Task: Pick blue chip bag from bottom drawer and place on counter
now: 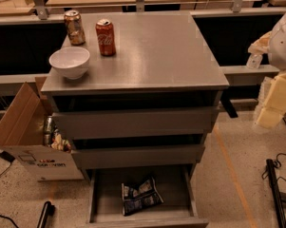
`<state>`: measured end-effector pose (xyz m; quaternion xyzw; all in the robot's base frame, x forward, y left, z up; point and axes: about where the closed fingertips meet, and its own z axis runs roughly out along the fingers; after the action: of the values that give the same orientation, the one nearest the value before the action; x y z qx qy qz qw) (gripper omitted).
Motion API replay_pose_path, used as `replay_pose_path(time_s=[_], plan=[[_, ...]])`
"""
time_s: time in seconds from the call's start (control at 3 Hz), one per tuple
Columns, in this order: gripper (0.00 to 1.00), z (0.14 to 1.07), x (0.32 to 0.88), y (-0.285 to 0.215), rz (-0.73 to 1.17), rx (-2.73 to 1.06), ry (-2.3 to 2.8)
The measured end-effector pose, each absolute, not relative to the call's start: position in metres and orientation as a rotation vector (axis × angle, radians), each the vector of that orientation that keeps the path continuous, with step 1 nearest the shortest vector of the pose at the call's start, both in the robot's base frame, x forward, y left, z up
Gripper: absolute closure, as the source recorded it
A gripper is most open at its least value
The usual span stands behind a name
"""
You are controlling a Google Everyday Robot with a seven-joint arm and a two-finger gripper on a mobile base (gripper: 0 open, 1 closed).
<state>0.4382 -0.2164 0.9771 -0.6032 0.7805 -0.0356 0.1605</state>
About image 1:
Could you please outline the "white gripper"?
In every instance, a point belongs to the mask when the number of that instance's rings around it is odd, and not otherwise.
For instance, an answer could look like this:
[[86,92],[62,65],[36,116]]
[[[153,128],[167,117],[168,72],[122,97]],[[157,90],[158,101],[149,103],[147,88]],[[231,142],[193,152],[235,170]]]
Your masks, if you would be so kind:
[[[263,34],[248,47],[251,54],[267,54],[271,31]],[[271,129],[276,127],[282,119],[281,114],[286,113],[286,72],[280,72],[272,81],[269,93],[257,116],[256,124]]]

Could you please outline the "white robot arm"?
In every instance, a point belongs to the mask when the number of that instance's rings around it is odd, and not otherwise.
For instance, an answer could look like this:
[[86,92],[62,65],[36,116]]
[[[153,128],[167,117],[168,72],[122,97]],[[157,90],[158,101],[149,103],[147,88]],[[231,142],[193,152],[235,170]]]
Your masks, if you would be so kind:
[[269,64],[279,69],[277,76],[266,77],[261,83],[254,115],[255,125],[271,129],[286,114],[286,12],[271,31],[249,46],[248,52],[248,68],[259,68],[263,55],[267,54]]

